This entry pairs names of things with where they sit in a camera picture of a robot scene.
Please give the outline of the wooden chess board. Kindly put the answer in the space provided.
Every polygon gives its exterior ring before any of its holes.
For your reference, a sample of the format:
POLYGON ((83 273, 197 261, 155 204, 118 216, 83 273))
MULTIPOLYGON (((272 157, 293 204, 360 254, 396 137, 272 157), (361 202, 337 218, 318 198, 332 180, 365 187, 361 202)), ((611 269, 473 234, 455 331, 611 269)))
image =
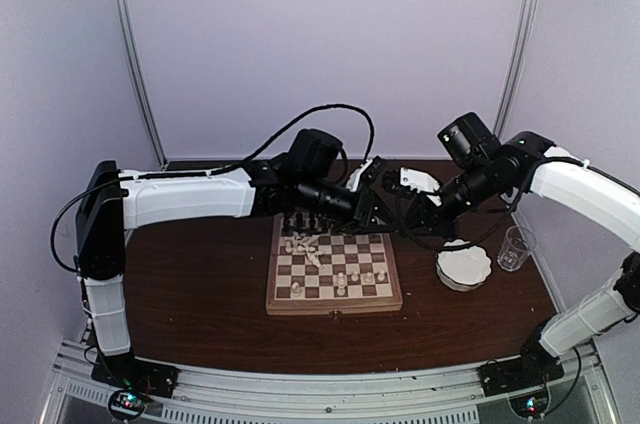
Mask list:
POLYGON ((388 234, 350 235, 330 229, 319 235, 325 255, 321 269, 304 262, 301 256, 286 254, 281 247, 282 214, 273 220, 273 232, 266 288, 266 313, 271 316, 313 316, 329 314, 366 314, 399 311, 403 297, 395 253, 388 234), (384 282, 377 279, 384 270, 384 282), (351 273, 358 271, 360 280, 353 283, 351 273), (364 282, 364 274, 372 272, 374 281, 364 282), (335 295, 336 277, 347 279, 347 295, 335 295), (299 282, 304 288, 299 298, 292 298, 290 288, 299 282))

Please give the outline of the white knight chess piece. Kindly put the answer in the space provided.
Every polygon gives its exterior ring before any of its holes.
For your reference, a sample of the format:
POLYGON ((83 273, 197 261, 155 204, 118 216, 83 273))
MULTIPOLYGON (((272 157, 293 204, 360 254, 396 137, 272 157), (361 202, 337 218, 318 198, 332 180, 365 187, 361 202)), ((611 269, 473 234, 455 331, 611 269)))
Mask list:
POLYGON ((290 295, 292 298, 299 298, 304 291, 304 288, 299 282, 293 282, 290 288, 290 295))

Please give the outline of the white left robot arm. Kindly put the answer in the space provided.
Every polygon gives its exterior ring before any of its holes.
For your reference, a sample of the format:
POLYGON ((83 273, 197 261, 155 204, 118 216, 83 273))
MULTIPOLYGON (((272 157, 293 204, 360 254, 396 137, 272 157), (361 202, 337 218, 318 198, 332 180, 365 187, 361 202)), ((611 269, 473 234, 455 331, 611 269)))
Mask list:
POLYGON ((126 237, 202 220, 273 222, 265 310, 270 316, 394 312, 403 299, 385 206, 357 173, 331 183, 324 166, 286 160, 233 170, 146 173, 101 163, 76 215, 75 262, 106 373, 123 388, 134 359, 124 297, 126 237))

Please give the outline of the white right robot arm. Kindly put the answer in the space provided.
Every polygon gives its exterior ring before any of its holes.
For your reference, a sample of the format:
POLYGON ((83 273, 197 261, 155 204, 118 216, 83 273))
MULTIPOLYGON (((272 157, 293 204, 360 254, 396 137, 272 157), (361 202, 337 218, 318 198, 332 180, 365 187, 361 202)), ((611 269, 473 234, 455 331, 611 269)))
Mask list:
POLYGON ((550 199, 590 219, 628 244, 631 252, 600 289, 539 326, 513 363, 519 384, 535 384, 551 362, 574 346, 639 313, 639 192, 580 160, 547 138, 521 132, 506 143, 494 135, 471 137, 447 130, 440 141, 461 174, 437 184, 424 172, 388 174, 384 189, 411 201, 397 213, 412 240, 415 226, 450 225, 464 213, 499 194, 514 191, 515 209, 525 193, 550 199))

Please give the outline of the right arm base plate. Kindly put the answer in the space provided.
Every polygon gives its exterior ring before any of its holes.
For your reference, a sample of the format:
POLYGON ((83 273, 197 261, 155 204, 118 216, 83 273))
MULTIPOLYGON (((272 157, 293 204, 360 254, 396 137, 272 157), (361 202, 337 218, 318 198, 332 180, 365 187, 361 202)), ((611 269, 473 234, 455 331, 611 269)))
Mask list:
POLYGON ((539 387, 565 375, 557 362, 540 364, 522 357, 489 361, 478 368, 478 373, 486 397, 539 387))

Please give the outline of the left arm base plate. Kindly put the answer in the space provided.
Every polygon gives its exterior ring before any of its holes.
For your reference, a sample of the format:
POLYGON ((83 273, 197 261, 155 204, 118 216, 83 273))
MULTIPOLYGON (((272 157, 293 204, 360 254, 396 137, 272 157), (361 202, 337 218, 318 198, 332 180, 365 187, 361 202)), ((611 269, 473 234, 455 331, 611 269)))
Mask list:
POLYGON ((107 360, 91 371, 94 381, 162 398, 173 396, 178 376, 179 370, 174 366, 138 359, 130 362, 107 360))

